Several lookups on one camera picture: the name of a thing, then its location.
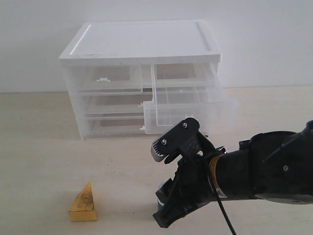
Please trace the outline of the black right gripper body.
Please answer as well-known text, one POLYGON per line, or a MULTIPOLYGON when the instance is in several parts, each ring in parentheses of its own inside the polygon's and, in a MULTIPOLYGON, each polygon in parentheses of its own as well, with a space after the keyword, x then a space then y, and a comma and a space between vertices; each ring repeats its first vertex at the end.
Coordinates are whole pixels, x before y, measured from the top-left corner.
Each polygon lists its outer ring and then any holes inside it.
POLYGON ((210 161, 225 154, 201 133, 186 141, 178 141, 175 150, 166 157, 169 164, 181 155, 173 179, 166 182, 166 215, 187 215, 217 199, 213 189, 210 161))

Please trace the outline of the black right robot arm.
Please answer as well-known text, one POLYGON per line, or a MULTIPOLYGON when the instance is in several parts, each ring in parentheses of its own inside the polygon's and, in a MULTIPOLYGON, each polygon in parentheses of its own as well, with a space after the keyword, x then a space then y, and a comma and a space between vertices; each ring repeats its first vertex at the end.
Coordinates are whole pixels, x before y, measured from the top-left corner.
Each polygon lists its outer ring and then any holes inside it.
POLYGON ((215 147, 187 118, 151 146, 155 161, 178 161, 173 179, 156 192, 163 216, 183 217, 216 200, 264 199, 285 204, 313 201, 313 123, 301 132, 273 131, 215 147))

